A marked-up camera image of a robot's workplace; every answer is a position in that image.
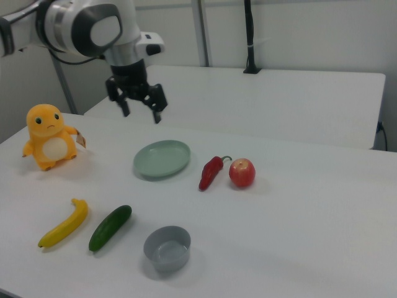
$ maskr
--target cucumber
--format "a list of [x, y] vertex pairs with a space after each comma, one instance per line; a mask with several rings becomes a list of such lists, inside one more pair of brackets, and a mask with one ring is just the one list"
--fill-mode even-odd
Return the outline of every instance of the cucumber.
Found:
[[100, 250], [110, 238], [122, 227], [130, 218], [132, 208], [129, 205], [123, 205], [110, 213], [96, 228], [89, 240], [88, 248], [91, 251]]

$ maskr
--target yellow plush toy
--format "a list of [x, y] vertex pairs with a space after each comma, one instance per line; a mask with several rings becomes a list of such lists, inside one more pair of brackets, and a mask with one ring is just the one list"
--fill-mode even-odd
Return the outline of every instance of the yellow plush toy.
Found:
[[39, 104], [31, 108], [26, 122], [30, 140], [25, 144], [23, 157], [33, 154], [40, 169], [48, 171], [58, 160], [76, 157], [76, 145], [70, 135], [81, 135], [74, 127], [64, 124], [55, 106]]

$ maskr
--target black stand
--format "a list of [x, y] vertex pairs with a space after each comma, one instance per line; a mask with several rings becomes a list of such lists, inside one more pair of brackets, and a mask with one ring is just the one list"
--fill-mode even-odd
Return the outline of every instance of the black stand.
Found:
[[161, 121], [161, 112], [167, 99], [160, 84], [150, 86], [147, 82], [145, 63], [142, 60], [128, 66], [111, 66], [113, 76], [106, 81], [107, 94], [111, 101], [122, 108], [124, 117], [130, 114], [126, 98], [141, 101], [153, 111], [154, 122]]
[[248, 58], [247, 66], [244, 73], [257, 74], [260, 68], [255, 65], [254, 56], [254, 19], [251, 12], [251, 0], [244, 0], [244, 9], [246, 13], [246, 29], [247, 29], [247, 45], [248, 45]]

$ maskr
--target banana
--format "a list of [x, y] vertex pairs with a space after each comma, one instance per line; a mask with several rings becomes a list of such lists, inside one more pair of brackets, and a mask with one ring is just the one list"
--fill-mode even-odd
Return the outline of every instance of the banana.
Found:
[[51, 247], [56, 245], [62, 239], [66, 238], [71, 232], [86, 219], [88, 214], [88, 205], [85, 200], [72, 199], [72, 203], [76, 206], [74, 212], [64, 222], [50, 230], [38, 242], [38, 247]]

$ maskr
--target green plate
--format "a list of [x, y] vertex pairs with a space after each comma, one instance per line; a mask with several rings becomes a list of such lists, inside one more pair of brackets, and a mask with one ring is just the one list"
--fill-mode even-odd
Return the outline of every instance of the green plate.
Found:
[[164, 177], [180, 171], [189, 160], [189, 146], [165, 140], [142, 148], [134, 157], [134, 168], [143, 176]]

